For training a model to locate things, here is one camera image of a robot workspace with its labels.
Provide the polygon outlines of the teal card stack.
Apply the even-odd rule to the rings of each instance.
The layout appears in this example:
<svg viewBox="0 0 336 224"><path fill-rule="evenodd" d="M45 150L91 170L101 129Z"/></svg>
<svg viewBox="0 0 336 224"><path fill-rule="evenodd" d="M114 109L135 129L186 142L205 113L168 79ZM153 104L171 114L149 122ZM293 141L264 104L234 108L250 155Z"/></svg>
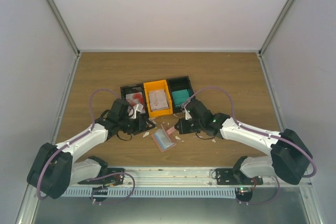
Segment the teal card stack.
<svg viewBox="0 0 336 224"><path fill-rule="evenodd" d="M172 92L172 99L176 108L180 107L191 96L190 89L176 90Z"/></svg>

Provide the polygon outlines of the black bin with red cards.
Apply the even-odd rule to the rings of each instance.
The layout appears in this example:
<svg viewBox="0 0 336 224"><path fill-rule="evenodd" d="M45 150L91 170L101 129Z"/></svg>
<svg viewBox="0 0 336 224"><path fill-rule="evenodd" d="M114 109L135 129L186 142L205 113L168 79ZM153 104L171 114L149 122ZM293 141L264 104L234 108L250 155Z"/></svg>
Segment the black bin with red cards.
<svg viewBox="0 0 336 224"><path fill-rule="evenodd" d="M143 105L141 114L148 116L148 106L146 103L144 85L136 84L132 86L124 86L120 88L121 98L127 100L132 106L136 104Z"/></svg>

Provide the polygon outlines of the white patterned card stack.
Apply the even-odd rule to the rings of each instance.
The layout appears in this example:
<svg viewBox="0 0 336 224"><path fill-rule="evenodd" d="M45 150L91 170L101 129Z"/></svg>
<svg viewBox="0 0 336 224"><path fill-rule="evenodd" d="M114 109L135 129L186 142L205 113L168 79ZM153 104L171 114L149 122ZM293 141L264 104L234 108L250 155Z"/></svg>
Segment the white patterned card stack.
<svg viewBox="0 0 336 224"><path fill-rule="evenodd" d="M163 89L149 92L151 111L164 110L169 108L166 93Z"/></svg>

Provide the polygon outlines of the black bin with teal cards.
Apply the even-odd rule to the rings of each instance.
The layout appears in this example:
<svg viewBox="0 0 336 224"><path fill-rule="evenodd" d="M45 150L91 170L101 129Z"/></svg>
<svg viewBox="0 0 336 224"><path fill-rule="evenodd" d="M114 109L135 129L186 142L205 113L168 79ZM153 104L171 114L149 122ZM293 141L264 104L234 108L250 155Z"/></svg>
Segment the black bin with teal cards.
<svg viewBox="0 0 336 224"><path fill-rule="evenodd" d="M167 79L173 113L182 112L181 105L194 94L189 76Z"/></svg>

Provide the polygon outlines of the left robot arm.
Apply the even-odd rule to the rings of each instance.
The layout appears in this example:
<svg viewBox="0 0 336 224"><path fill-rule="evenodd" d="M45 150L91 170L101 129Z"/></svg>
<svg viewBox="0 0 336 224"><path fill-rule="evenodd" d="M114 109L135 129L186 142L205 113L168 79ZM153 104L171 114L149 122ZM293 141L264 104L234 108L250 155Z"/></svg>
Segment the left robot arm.
<svg viewBox="0 0 336 224"><path fill-rule="evenodd" d="M155 128L155 124L141 113L142 107L116 99L111 109L84 131L58 144L42 145L27 175L27 183L36 188L40 198L57 199L74 184L98 185L106 188L123 183L124 169L111 170L104 160L90 156L78 159L97 145L125 133L129 137Z"/></svg>

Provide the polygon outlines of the yellow plastic bin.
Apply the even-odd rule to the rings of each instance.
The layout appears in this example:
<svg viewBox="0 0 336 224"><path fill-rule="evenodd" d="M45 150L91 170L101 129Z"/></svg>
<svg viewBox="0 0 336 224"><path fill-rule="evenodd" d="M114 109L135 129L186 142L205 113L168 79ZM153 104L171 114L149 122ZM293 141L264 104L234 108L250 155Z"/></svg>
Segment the yellow plastic bin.
<svg viewBox="0 0 336 224"><path fill-rule="evenodd" d="M172 99L166 80L143 84L150 118L173 114Z"/></svg>

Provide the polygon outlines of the aluminium mounting rail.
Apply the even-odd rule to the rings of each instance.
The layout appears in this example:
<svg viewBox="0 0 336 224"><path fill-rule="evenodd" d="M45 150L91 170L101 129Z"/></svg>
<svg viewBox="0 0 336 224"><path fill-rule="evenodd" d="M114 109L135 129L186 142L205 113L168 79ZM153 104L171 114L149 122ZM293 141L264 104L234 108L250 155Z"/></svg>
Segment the aluminium mounting rail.
<svg viewBox="0 0 336 224"><path fill-rule="evenodd" d="M219 185L215 179L214 167L157 167L157 166L126 166L125 172L134 180L125 176L121 187L243 187L233 184L228 179Z"/></svg>

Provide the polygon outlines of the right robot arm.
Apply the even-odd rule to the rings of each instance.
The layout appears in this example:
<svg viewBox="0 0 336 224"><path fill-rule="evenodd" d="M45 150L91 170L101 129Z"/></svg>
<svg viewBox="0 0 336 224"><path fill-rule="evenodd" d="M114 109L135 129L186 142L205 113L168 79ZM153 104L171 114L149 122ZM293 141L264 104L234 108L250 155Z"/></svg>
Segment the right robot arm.
<svg viewBox="0 0 336 224"><path fill-rule="evenodd" d="M199 100L189 102L184 114L174 126L179 134L204 132L210 138L242 143L264 154L238 159L231 170L237 184L243 185L258 176L277 176L288 184L297 185L306 176L313 157L295 131L277 132L244 125L230 115L213 114Z"/></svg>

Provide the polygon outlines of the pink leather card holder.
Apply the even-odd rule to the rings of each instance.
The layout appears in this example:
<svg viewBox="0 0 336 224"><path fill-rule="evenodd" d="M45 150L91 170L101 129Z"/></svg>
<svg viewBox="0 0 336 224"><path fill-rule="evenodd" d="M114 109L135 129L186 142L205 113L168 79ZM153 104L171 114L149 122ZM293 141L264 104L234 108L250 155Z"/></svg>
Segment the pink leather card holder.
<svg viewBox="0 0 336 224"><path fill-rule="evenodd" d="M165 152L176 145L176 140L173 136L176 129L175 127L167 127L164 124L160 126L161 128L152 134L152 138L160 152Z"/></svg>

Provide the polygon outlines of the red circle card stack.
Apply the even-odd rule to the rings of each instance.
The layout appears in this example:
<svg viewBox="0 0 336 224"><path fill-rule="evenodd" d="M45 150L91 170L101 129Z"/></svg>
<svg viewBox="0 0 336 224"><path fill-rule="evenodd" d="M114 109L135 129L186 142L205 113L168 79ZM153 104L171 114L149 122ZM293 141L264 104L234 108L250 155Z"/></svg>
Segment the red circle card stack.
<svg viewBox="0 0 336 224"><path fill-rule="evenodd" d="M125 96L125 99L131 104L131 106L134 106L136 103L140 103L143 106L145 105L144 98L141 92L127 94Z"/></svg>

